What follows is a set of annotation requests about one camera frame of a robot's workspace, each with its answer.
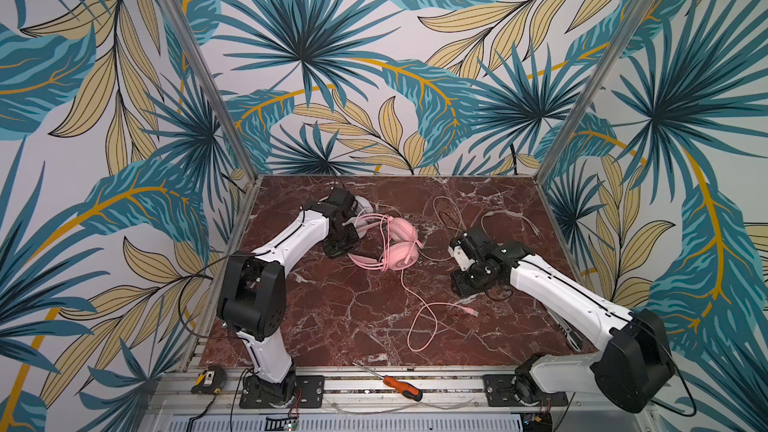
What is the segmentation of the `pink headphones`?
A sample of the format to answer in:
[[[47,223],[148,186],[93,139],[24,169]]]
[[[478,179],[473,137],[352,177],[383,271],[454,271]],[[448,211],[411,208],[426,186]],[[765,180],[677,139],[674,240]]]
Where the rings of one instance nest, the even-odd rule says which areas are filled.
[[[365,216],[367,232],[377,230],[383,239],[383,251],[378,259],[349,254],[349,259],[368,271],[402,271],[414,265],[423,248],[416,228],[407,220],[390,215],[371,213]]]

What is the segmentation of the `white headphones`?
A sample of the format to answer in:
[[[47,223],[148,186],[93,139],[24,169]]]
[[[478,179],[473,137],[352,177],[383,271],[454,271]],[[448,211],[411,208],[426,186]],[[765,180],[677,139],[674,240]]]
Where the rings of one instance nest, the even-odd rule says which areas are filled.
[[[367,227],[369,224],[365,216],[373,213],[374,208],[371,205],[370,201],[368,199],[365,199],[362,196],[356,196],[355,199],[356,199],[356,206],[355,206],[356,215],[354,217],[352,224],[355,227],[358,237],[362,239],[365,237],[367,233]]]

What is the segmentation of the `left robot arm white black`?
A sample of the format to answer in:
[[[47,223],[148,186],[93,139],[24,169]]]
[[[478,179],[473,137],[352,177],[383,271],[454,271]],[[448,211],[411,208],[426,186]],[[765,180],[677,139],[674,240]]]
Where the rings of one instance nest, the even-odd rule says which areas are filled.
[[[286,278],[315,245],[329,258],[360,241],[354,221],[371,212],[370,202],[344,188],[300,208],[296,218],[261,247],[232,256],[225,267],[216,316],[241,341],[253,375],[244,383],[251,396],[283,405],[298,392],[296,368],[280,327],[287,311]]]

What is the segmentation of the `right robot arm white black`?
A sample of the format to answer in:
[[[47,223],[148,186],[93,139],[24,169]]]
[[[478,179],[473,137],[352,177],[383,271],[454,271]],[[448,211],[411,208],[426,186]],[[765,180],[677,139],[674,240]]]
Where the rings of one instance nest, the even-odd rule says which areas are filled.
[[[461,298],[509,285],[577,330],[595,348],[572,356],[535,354],[514,371],[511,393],[527,406],[564,394],[602,394],[619,409],[641,412],[676,372],[663,321],[633,312],[578,284],[520,242],[495,242],[481,228],[448,246],[458,268],[451,275]]]

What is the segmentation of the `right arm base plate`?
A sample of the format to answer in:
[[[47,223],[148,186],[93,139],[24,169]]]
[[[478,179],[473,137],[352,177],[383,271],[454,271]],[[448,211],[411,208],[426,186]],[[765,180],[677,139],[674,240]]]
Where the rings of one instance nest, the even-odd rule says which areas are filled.
[[[568,404],[563,392],[541,391],[532,379],[516,374],[489,374],[482,377],[489,407],[560,407]]]

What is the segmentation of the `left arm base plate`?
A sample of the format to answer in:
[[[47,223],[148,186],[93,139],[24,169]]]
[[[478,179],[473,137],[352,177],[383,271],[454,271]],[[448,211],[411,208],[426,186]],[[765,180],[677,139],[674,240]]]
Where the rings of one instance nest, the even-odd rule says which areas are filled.
[[[243,380],[239,399],[241,409],[278,409],[298,405],[299,410],[322,407],[325,377],[322,375],[288,374],[280,383],[272,383],[255,375]]]

